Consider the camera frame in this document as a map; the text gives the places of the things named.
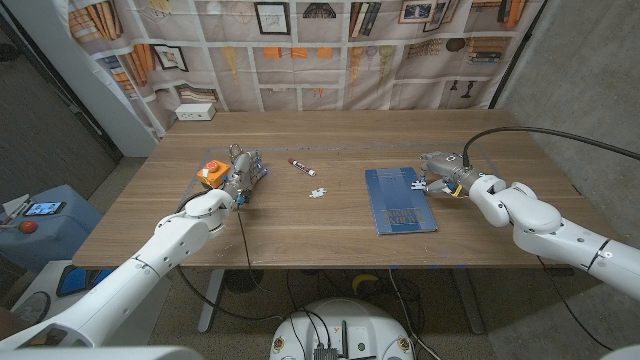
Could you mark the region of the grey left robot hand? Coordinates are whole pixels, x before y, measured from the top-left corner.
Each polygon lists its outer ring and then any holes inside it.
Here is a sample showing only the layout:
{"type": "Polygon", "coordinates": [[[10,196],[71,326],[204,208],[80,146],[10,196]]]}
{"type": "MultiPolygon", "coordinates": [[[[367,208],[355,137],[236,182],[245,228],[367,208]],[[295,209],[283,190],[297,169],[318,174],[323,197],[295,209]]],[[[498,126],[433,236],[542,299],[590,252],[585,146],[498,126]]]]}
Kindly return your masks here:
{"type": "Polygon", "coordinates": [[[262,166],[259,150],[243,150],[238,144],[229,147],[231,169],[224,181],[223,190],[242,205],[250,201],[254,185],[267,174],[262,166]]]}

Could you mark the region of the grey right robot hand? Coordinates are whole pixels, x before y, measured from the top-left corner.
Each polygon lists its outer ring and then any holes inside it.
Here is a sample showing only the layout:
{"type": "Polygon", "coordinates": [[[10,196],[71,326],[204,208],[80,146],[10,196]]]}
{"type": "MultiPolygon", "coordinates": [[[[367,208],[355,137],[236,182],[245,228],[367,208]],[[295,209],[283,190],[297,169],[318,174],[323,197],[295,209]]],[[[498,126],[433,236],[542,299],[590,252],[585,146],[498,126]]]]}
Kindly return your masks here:
{"type": "Polygon", "coordinates": [[[424,163],[420,167],[420,177],[426,193],[446,193],[453,197],[466,197],[470,186],[463,184],[463,179],[470,174],[463,166],[463,158],[456,153],[430,152],[420,156],[424,163]],[[440,177],[439,180],[426,183],[426,174],[431,172],[440,177]]]}

